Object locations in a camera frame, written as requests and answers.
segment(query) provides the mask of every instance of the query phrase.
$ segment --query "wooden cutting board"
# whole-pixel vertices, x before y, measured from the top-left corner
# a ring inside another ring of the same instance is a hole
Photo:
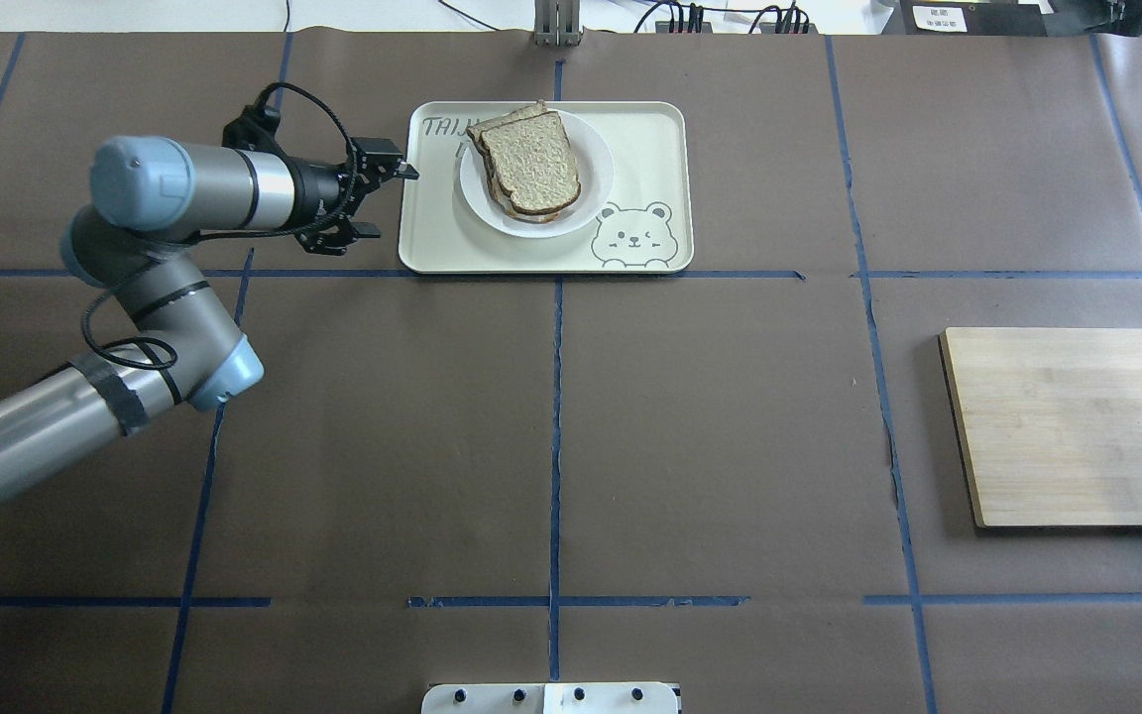
[[[942,334],[980,526],[1142,526],[1142,330]]]

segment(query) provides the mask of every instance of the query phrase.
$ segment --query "brown table surface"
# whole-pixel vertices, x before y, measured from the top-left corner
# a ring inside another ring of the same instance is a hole
[[[427,101],[670,102],[695,260],[421,279],[397,186],[345,258],[199,248],[267,377],[0,507],[0,711],[1142,711],[1142,530],[975,529],[936,345],[1142,327],[1142,41],[0,35],[0,399],[81,352],[96,146],[216,144],[278,77],[400,144]],[[281,137],[338,154],[299,101]]]

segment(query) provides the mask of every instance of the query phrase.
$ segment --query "light blue joint cap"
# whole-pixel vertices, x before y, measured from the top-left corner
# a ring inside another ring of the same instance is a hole
[[[73,220],[78,220],[78,217],[73,216]],[[59,259],[64,262],[64,270],[69,271],[69,274],[75,276],[75,279],[91,286],[91,288],[107,288],[104,283],[95,280],[87,272],[87,268],[82,267],[81,262],[78,262],[78,254],[73,251],[73,222],[69,222],[69,227],[64,230],[64,235],[59,236]]]
[[[217,410],[219,403],[236,396],[263,379],[263,362],[250,347],[250,338],[241,335],[240,343],[223,360],[222,366],[214,370],[206,384],[200,385],[187,402],[198,411]]]
[[[123,230],[166,230],[192,203],[196,170],[187,151],[163,136],[114,136],[95,151],[91,202]]]

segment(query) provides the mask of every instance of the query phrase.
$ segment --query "white tray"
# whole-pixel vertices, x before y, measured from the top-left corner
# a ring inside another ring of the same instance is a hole
[[[694,227],[685,118],[664,102],[548,103],[585,119],[611,146],[616,166],[611,195],[589,225],[554,238],[517,238],[475,216],[458,186],[458,162],[469,142],[466,127],[524,104],[429,102],[412,112],[408,160],[421,177],[403,182],[400,259],[404,266],[419,273],[674,273],[689,266]],[[671,254],[669,248],[644,264],[609,259],[608,236],[648,231],[657,243],[675,240],[675,256],[664,259]]]

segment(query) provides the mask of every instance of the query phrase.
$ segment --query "white floor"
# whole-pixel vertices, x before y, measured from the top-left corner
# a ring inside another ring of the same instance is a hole
[[[448,0],[501,27],[531,29],[531,0]],[[892,0],[807,0],[813,23],[826,34],[878,34]],[[1047,0],[1020,0],[1040,3]],[[582,0],[585,26],[632,32],[650,3]],[[707,0],[707,8],[757,8],[765,0]],[[289,27],[335,26],[352,31],[472,31],[483,29],[436,0],[289,0]],[[660,9],[651,17],[666,17]],[[747,32],[751,13],[708,11],[717,32]],[[0,0],[0,32],[280,32],[286,0]]]

